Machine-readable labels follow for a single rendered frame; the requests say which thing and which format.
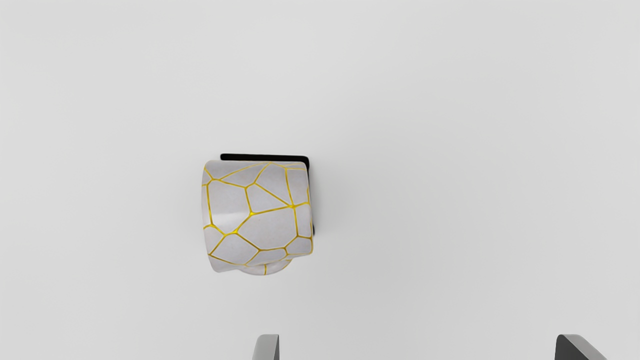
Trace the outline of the white mug with yellow lines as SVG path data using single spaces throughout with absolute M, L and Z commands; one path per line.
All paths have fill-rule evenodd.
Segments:
M 201 182 L 203 234 L 215 272 L 267 276 L 314 250 L 310 161 L 222 153 Z

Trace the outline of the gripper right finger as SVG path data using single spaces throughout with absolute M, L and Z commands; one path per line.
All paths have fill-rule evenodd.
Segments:
M 578 334 L 560 334 L 556 339 L 554 360 L 607 360 L 589 341 Z

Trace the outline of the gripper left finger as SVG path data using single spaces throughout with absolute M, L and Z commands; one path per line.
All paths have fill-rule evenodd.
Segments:
M 276 333 L 260 335 L 254 345 L 252 360 L 280 360 L 279 339 Z

